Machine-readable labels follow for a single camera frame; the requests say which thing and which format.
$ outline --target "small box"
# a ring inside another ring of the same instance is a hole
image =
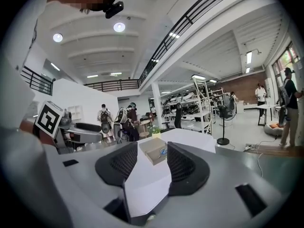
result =
[[[140,148],[152,165],[156,165],[167,159],[167,143],[159,138],[141,143]],[[161,154],[162,149],[165,149],[166,153]]]

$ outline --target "white column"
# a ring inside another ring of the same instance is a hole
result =
[[[152,86],[153,97],[154,97],[154,106],[155,106],[155,110],[156,110],[156,113],[157,113],[158,126],[159,126],[159,128],[163,128],[164,125],[162,125],[162,123],[165,122],[165,119],[162,118],[162,106],[161,106],[160,89],[158,87],[157,82],[153,82],[151,84],[151,86]]]

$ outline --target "jeans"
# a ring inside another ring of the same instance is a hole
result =
[[[283,135],[281,138],[281,143],[286,144],[286,139],[289,134],[290,130],[290,146],[294,146],[295,144],[295,133],[296,129],[298,127],[298,120],[299,120],[299,110],[298,109],[292,109],[292,108],[287,108],[287,117],[290,118],[290,121],[287,121],[284,130],[283,130]]]
[[[265,101],[258,101],[257,102],[257,105],[264,105],[265,104]],[[260,110],[260,117],[264,114],[264,109],[259,109]]]

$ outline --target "black rectangular slot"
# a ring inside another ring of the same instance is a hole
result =
[[[69,160],[69,161],[64,161],[63,164],[65,167],[70,166],[70,165],[75,165],[79,163],[77,160]]]
[[[236,187],[238,194],[245,203],[252,217],[263,211],[267,205],[254,191],[254,189],[247,183]]]

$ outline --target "black t-shirt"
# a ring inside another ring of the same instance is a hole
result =
[[[289,107],[292,109],[298,109],[298,102],[295,97],[296,88],[295,88],[295,84],[293,83],[293,81],[291,79],[289,79],[287,81],[287,83],[285,85],[285,90],[289,97],[291,95],[289,104],[286,107]]]

